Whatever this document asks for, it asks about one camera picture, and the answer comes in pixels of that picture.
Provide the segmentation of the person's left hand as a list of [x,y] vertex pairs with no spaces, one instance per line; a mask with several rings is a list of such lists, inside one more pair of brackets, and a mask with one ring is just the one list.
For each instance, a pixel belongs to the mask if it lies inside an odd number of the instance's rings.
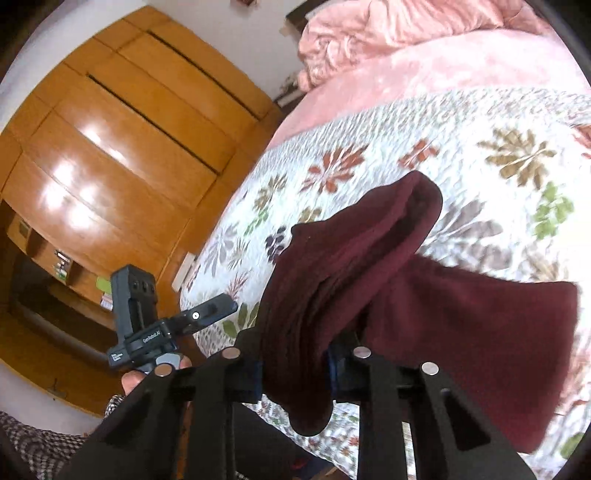
[[[192,366],[190,359],[186,356],[183,356],[180,360],[179,367],[181,369],[189,368]],[[123,393],[125,396],[129,395],[132,390],[137,387],[145,378],[145,374],[140,371],[129,371],[122,375],[121,377],[121,386],[123,389]]]

